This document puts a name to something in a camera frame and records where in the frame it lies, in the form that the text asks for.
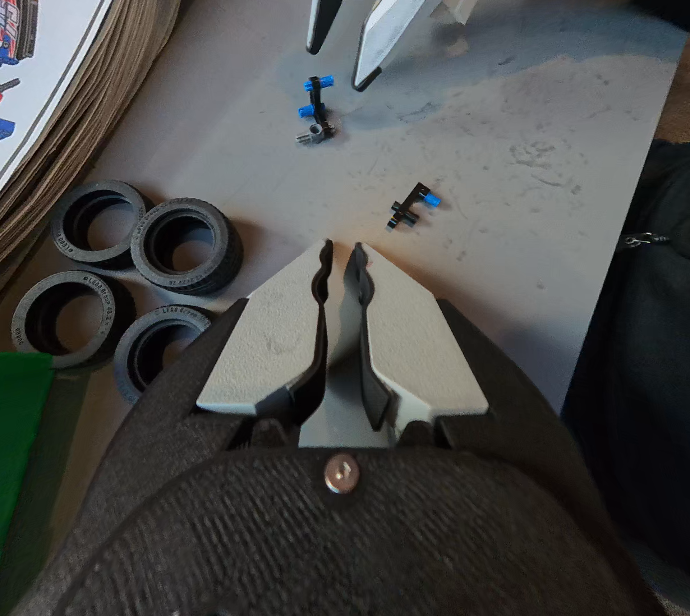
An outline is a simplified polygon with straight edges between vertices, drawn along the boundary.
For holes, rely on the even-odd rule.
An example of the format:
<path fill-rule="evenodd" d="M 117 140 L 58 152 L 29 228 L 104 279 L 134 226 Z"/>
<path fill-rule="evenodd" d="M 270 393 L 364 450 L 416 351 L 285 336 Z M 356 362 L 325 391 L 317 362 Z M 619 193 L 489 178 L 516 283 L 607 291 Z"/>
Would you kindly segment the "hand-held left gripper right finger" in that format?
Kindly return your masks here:
<path fill-rule="evenodd" d="M 346 275 L 361 309 L 361 393 L 373 430 L 488 412 L 432 292 L 366 243 L 355 244 Z"/>

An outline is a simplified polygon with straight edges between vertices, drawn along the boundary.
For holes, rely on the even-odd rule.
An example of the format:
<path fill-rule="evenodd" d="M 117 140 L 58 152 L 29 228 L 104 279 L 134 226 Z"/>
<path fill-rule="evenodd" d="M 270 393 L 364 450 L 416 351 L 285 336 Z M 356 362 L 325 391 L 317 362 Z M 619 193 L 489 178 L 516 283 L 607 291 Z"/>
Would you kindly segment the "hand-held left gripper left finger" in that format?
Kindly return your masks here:
<path fill-rule="evenodd" d="M 332 253 L 330 239 L 315 243 L 248 296 L 197 407 L 298 425 L 315 412 L 325 390 Z"/>

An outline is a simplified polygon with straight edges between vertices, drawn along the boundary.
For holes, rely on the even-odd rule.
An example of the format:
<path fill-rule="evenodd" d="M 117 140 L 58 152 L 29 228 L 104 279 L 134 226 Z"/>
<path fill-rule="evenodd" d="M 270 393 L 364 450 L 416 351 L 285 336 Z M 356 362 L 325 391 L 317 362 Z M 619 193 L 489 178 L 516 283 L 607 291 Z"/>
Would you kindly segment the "black beam two blue pins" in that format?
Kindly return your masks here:
<path fill-rule="evenodd" d="M 301 119 L 314 119 L 324 132 L 332 132 L 333 128 L 327 121 L 326 107 L 322 102 L 322 90 L 334 86 L 332 75 L 324 77 L 312 76 L 304 82 L 304 89 L 309 95 L 310 103 L 298 109 Z"/>

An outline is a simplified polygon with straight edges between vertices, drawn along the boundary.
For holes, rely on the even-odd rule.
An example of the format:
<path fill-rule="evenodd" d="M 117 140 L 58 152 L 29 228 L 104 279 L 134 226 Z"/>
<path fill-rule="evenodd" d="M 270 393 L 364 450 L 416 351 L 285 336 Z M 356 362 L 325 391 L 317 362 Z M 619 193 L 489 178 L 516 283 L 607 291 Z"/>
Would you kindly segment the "black angled beam blue pin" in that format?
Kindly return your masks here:
<path fill-rule="evenodd" d="M 386 227 L 394 230 L 401 223 L 413 227 L 419 221 L 419 215 L 414 210 L 415 206 L 419 204 L 436 208 L 439 207 L 441 202 L 442 199 L 432 192 L 430 188 L 418 182 L 402 202 L 394 201 L 391 204 L 391 215 Z"/>

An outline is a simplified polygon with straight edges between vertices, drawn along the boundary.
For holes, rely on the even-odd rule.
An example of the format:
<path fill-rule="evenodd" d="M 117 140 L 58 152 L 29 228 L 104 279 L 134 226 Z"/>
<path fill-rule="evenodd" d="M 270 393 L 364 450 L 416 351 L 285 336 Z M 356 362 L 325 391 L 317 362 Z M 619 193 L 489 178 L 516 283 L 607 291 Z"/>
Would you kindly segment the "grey axle connector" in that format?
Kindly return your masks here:
<path fill-rule="evenodd" d="M 295 142 L 299 145 L 317 145 L 335 135 L 335 128 L 330 123 L 313 123 L 308 130 L 299 134 Z"/>

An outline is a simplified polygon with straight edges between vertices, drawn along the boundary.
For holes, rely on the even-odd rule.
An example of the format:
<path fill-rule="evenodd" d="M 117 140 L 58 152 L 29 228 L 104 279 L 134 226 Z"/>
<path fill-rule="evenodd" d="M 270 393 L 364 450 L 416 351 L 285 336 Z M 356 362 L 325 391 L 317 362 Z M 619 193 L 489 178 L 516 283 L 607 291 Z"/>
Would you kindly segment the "black rubber toy tyre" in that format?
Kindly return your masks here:
<path fill-rule="evenodd" d="M 137 318 L 119 339 L 113 357 L 115 385 L 123 399 L 134 405 L 164 367 L 169 347 L 178 339 L 190 343 L 216 319 L 211 310 L 168 304 Z"/>
<path fill-rule="evenodd" d="M 174 269 L 177 238 L 201 229 L 211 233 L 210 255 L 193 269 Z M 141 218 L 130 238 L 130 255 L 151 284 L 173 293 L 203 296 L 235 280 L 244 260 L 244 246 L 237 228 L 222 211 L 198 198 L 185 197 L 164 201 Z"/>
<path fill-rule="evenodd" d="M 118 205 L 132 210 L 130 230 L 116 244 L 94 249 L 88 239 L 91 225 L 102 212 Z M 152 207 L 150 198 L 122 180 L 83 183 L 57 203 L 50 222 L 51 237 L 56 248 L 75 263 L 100 270 L 126 270 L 134 266 L 130 251 L 134 229 Z"/>
<path fill-rule="evenodd" d="M 70 301 L 87 295 L 99 300 L 101 320 L 87 344 L 69 351 L 58 338 L 57 318 Z M 42 279 L 22 297 L 12 319 L 12 341 L 21 353 L 51 356 L 55 370 L 98 368 L 114 356 L 136 313 L 134 298 L 120 281 L 86 270 L 58 272 Z"/>

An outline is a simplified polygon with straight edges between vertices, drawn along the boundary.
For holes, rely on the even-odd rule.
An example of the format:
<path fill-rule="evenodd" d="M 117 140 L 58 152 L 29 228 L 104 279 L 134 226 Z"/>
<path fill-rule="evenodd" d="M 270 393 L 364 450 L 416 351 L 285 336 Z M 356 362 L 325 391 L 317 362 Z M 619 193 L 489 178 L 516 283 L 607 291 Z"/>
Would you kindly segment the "green plastic bin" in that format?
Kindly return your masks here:
<path fill-rule="evenodd" d="M 1 353 L 1 549 L 54 378 L 46 353 Z"/>

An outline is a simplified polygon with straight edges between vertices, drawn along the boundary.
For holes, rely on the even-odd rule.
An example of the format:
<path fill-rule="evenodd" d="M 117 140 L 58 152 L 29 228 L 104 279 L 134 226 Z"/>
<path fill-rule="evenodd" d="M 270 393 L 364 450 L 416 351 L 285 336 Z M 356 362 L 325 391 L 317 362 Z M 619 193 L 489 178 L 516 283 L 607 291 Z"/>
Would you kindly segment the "open instruction book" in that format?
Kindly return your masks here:
<path fill-rule="evenodd" d="M 88 167 L 181 0 L 1 0 L 1 287 Z"/>

